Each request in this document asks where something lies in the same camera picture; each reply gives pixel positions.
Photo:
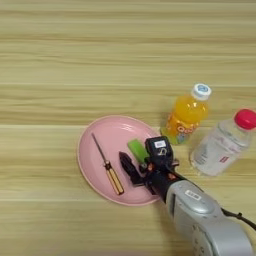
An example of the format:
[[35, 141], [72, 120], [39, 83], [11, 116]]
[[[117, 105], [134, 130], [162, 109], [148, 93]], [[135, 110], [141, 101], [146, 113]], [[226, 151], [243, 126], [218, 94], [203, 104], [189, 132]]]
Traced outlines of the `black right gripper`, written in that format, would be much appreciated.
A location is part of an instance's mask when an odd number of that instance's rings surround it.
[[185, 180], [185, 177], [175, 171], [179, 166], [177, 159], [173, 162], [168, 160], [162, 165], [147, 160], [146, 164], [139, 165], [139, 169], [136, 169], [132, 159], [125, 152], [119, 152], [119, 160], [134, 186], [145, 185], [153, 195], [158, 195], [163, 201], [166, 201], [168, 189], [172, 184]]

